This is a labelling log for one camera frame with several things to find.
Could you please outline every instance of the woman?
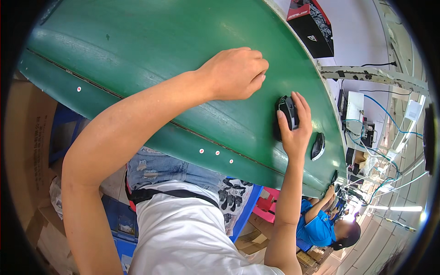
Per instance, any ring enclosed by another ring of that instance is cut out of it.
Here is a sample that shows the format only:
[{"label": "woman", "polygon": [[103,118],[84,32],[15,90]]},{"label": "woman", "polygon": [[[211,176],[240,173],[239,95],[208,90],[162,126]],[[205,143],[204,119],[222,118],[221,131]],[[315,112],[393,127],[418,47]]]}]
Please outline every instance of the woman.
[{"label": "woman", "polygon": [[357,222],[338,220],[333,223],[321,210],[332,199],[333,189],[334,186],[330,185],[322,200],[315,204],[302,200],[297,239],[313,246],[331,246],[334,250],[352,246],[359,240],[360,226]]}]

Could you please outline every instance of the denim shorts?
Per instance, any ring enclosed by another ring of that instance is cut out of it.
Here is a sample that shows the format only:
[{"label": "denim shorts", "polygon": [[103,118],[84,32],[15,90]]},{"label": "denim shorts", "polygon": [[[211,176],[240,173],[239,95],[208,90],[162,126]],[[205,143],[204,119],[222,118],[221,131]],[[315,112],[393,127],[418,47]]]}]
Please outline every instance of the denim shorts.
[{"label": "denim shorts", "polygon": [[127,183],[130,190],[169,180],[195,184],[218,193],[225,175],[162,154],[148,147],[142,148],[127,163]]}]

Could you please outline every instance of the black hair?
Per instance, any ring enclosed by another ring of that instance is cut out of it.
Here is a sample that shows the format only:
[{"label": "black hair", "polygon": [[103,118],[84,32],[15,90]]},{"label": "black hair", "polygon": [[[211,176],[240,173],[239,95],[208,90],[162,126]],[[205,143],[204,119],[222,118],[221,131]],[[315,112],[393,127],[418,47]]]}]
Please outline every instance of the black hair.
[{"label": "black hair", "polygon": [[390,258],[382,265],[381,269],[376,275],[387,275],[390,274],[399,262],[400,256],[403,254],[403,249],[395,249],[391,254]]},{"label": "black hair", "polygon": [[354,245],[360,238],[360,226],[356,221],[353,221],[353,225],[348,232],[348,237],[336,241],[330,245],[333,250],[337,251],[345,247]]}]

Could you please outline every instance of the computer mouse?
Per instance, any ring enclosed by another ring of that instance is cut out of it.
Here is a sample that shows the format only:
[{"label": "computer mouse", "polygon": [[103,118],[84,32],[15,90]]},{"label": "computer mouse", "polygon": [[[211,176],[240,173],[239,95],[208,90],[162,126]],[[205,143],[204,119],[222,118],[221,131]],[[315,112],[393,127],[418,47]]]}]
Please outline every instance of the computer mouse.
[{"label": "computer mouse", "polygon": [[278,141],[281,141],[281,132],[278,126],[278,119],[276,111],[281,110],[287,118],[290,130],[298,128],[300,120],[298,118],[297,108],[291,96],[282,96],[275,103],[275,122],[274,122],[274,136]]},{"label": "computer mouse", "polygon": [[334,183],[337,180],[338,177],[339,177],[339,172],[337,170],[335,170],[334,173],[333,173],[333,177],[331,179],[330,184]]},{"label": "computer mouse", "polygon": [[323,133],[318,133],[316,135],[316,139],[312,147],[312,156],[311,156],[312,161],[315,161],[318,158],[320,158],[323,155],[325,148],[326,148],[326,138],[324,137]]}]

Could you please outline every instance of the blue shirt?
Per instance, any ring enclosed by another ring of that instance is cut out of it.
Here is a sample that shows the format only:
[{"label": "blue shirt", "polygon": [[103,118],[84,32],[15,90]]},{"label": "blue shirt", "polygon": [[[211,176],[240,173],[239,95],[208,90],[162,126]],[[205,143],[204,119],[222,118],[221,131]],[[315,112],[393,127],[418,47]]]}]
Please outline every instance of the blue shirt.
[{"label": "blue shirt", "polygon": [[308,224],[305,222],[304,214],[312,208],[312,204],[303,199],[301,202],[302,216],[298,222],[297,239],[313,246],[329,246],[336,241],[333,222],[324,211],[320,210],[318,215]]}]

